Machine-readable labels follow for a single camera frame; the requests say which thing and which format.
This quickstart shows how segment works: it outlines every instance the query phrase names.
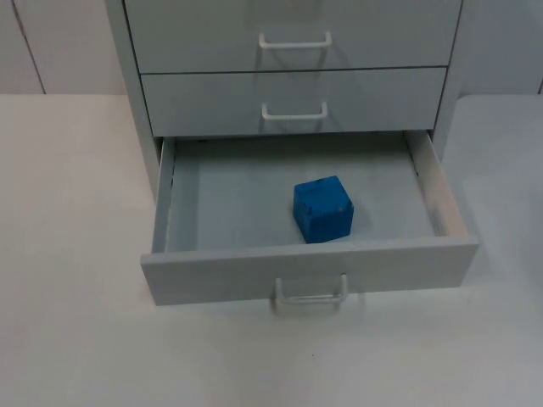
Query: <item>foam cube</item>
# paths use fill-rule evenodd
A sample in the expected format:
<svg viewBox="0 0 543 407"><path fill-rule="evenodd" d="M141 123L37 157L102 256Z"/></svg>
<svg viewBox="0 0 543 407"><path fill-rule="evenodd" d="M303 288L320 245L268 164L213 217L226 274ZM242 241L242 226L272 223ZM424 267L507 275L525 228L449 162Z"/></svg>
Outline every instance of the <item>foam cube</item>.
<svg viewBox="0 0 543 407"><path fill-rule="evenodd" d="M306 243L348 236L354 212L337 176L294 186L294 219Z"/></svg>

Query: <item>gray cabinet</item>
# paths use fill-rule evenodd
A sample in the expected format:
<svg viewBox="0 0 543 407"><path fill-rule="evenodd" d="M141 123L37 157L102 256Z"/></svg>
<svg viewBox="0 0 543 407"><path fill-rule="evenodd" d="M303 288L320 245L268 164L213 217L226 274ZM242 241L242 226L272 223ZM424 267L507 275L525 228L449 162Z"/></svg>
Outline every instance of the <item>gray cabinet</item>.
<svg viewBox="0 0 543 407"><path fill-rule="evenodd" d="M146 160L162 147L156 304L461 284L478 241L439 156L468 0L106 3ZM304 244L293 187L331 175L352 232Z"/></svg>
<svg viewBox="0 0 543 407"><path fill-rule="evenodd" d="M142 75L155 137L432 128L445 69Z"/></svg>
<svg viewBox="0 0 543 407"><path fill-rule="evenodd" d="M445 66L460 0L126 0L142 73Z"/></svg>

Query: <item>drawer handle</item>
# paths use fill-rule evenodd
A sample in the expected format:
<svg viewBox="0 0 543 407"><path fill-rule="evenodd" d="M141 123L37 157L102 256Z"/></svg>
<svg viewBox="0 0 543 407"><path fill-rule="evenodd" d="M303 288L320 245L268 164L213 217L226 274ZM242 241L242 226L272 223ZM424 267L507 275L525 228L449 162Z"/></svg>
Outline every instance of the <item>drawer handle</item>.
<svg viewBox="0 0 543 407"><path fill-rule="evenodd" d="M339 294L333 295L316 295L310 297L285 297L283 295L283 283L281 278L275 279L275 296L276 301L280 304L287 305L304 305L304 304L341 304L349 295L347 287L347 275L341 275L341 290Z"/></svg>
<svg viewBox="0 0 543 407"><path fill-rule="evenodd" d="M291 120L322 120L328 117L328 105L321 104L321 112L317 114L269 114L268 107L262 104L262 119L268 121L291 121Z"/></svg>
<svg viewBox="0 0 543 407"><path fill-rule="evenodd" d="M324 41L321 42L268 42L264 33L258 35L258 45L262 49L318 49L328 48L332 45L330 31L324 33Z"/></svg>

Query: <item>countertop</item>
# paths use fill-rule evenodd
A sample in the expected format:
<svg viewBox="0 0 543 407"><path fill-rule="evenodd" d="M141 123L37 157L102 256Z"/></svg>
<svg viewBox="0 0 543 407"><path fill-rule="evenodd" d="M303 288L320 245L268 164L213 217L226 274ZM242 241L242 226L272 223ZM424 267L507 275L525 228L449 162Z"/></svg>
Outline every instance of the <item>countertop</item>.
<svg viewBox="0 0 543 407"><path fill-rule="evenodd" d="M482 241L460 288L156 307L125 97L0 96L0 404L539 406L543 97L461 99L444 167Z"/></svg>

